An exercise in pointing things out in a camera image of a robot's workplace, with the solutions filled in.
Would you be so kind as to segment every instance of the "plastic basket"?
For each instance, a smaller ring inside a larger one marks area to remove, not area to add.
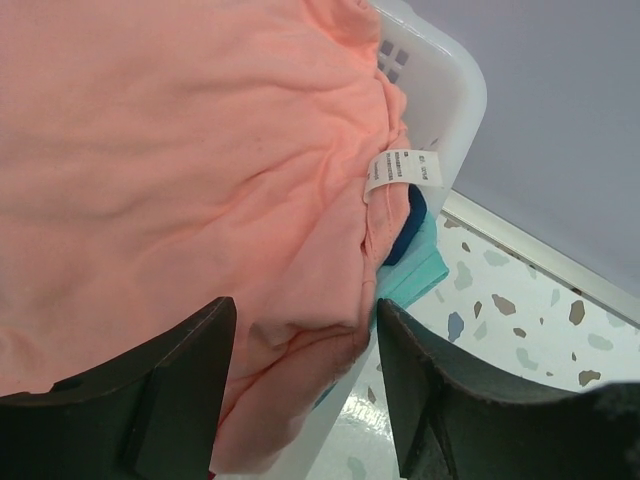
[[[487,88],[475,60],[456,41],[418,17],[401,0],[370,0],[382,15],[378,66],[407,95],[404,120],[412,148],[440,158],[443,188],[421,187],[437,216],[451,191],[487,105]],[[296,441],[266,474],[225,475],[220,480],[302,480],[327,438],[371,350],[309,415]]]

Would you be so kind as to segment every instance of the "white floor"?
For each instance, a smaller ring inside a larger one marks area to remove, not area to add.
[[[567,390],[640,380],[640,331],[450,220],[438,226],[451,275],[409,309],[431,330]],[[398,478],[379,363],[374,349],[308,480]]]

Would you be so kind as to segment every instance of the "pink fabric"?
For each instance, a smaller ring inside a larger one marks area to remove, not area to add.
[[[221,295],[239,310],[213,452],[260,471],[366,347],[408,145],[362,0],[6,0],[0,394],[44,392]]]

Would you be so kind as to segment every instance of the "white baseboard trim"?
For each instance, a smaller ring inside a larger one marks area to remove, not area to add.
[[[554,250],[489,210],[452,191],[442,213],[507,253],[640,328],[640,298]]]

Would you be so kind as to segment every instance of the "terrazzo floor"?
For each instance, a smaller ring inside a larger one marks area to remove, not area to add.
[[[444,217],[449,277],[408,310],[433,332],[508,372],[566,390],[640,380],[640,330]],[[308,480],[398,479],[374,349]]]

